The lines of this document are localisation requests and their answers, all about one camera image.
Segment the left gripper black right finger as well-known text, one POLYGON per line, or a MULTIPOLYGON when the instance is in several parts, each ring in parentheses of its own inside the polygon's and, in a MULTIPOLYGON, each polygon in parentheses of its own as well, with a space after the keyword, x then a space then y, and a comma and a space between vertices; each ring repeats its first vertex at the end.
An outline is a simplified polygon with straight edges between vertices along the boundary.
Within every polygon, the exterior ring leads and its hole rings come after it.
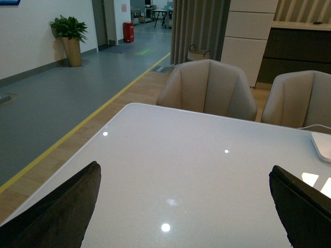
POLYGON ((292 247, 330 247, 330 198, 275 165, 269 188, 292 247))

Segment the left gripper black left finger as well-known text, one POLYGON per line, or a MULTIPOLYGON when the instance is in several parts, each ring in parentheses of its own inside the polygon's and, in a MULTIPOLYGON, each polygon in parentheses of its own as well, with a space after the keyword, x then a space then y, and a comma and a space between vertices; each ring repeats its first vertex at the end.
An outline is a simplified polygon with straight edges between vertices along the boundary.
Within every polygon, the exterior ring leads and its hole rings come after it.
POLYGON ((100 182, 101 167, 93 161, 1 226, 1 247, 80 247, 100 182))

